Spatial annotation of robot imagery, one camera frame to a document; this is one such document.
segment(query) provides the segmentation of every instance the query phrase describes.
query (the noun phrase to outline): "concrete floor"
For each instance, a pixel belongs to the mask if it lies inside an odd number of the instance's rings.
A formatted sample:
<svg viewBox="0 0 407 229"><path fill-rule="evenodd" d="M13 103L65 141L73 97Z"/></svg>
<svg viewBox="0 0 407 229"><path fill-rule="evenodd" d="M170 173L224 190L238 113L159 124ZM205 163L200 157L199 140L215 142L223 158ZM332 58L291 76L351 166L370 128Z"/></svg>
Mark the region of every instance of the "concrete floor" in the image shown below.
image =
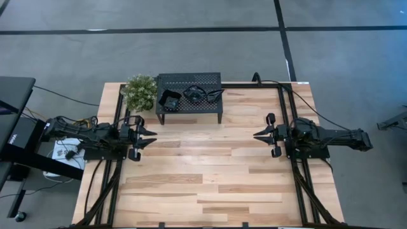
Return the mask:
<svg viewBox="0 0 407 229"><path fill-rule="evenodd" d="M286 26L406 25L407 3L389 0L280 0ZM0 30L118 29L194 26L276 26L272 0L11 0ZM288 32L298 81L309 81L317 109L349 128L360 127L374 149L332 147L336 187L346 222L407 228L406 134L376 123L405 108L407 31ZM0 36L0 75L31 76L37 85L98 103L108 81L133 74L219 71L225 81L287 81L279 32ZM97 108L35 90L28 107L46 116L82 118ZM321 120L322 126L334 128ZM7 183L1 195L13 193ZM51 228L71 222L78 182L24 198L23 223Z"/></svg>

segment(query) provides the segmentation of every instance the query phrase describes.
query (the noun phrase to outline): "perforated metal shelf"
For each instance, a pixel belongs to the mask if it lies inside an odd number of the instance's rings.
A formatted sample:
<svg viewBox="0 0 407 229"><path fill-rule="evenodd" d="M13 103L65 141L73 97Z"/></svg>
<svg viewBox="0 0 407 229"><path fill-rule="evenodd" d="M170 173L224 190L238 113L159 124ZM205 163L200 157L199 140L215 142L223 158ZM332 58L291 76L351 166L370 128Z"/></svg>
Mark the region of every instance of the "perforated metal shelf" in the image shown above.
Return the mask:
<svg viewBox="0 0 407 229"><path fill-rule="evenodd" d="M200 86L209 93L214 90L220 90L221 73L173 73L158 75L158 98L156 103L156 114L191 114L191 113L222 113L222 98L217 102L207 102L206 99L200 102L190 102L183 95L188 87ZM175 111L168 111L161 106L158 101L165 90L171 90L183 95L179 101L178 108Z"/></svg>

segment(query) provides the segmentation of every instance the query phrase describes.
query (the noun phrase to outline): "wooden tabletop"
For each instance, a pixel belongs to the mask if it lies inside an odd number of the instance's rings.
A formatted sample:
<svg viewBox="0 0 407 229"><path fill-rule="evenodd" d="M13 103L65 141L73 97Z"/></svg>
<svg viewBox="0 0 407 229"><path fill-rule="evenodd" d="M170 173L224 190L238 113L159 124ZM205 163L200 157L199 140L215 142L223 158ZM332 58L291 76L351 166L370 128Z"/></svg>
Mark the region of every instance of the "wooden tabletop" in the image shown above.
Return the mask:
<svg viewBox="0 0 407 229"><path fill-rule="evenodd" d="M113 122L120 84L105 84L99 123ZM314 107L308 83L292 86ZM317 115L294 97L298 116L318 123ZM268 113L275 113L276 124L283 123L277 89L227 89L223 93L222 124L217 124L216 114L168 114L163 126L154 110L140 115L146 128L158 133L154 136L158 140L141 151L140 162L124 161L114 226L158 226L159 222L167 226L241 226L242 222L251 226L301 225L284 145L280 145L283 156L272 158L272 148L252 136L266 127ZM72 223L83 218L96 164L86 164ZM318 159L309 160L309 164L315 194L337 220L343 221L330 168ZM93 182L89 209L99 196L103 171L104 162ZM312 222L310 203L306 194L304 197ZM106 222L108 206L105 204L102 222Z"/></svg>

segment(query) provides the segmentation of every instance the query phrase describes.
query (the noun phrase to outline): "green plant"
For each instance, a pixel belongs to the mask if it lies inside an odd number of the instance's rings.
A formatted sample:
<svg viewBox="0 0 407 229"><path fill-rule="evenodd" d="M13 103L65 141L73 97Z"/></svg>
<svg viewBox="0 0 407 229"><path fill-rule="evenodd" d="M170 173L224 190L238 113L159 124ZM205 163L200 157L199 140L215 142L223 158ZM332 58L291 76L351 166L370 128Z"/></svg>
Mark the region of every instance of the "green plant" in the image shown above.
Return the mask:
<svg viewBox="0 0 407 229"><path fill-rule="evenodd" d="M153 77L138 74L128 79L125 88L120 93L127 109L136 112L148 111L153 108L157 97L157 84Z"/></svg>

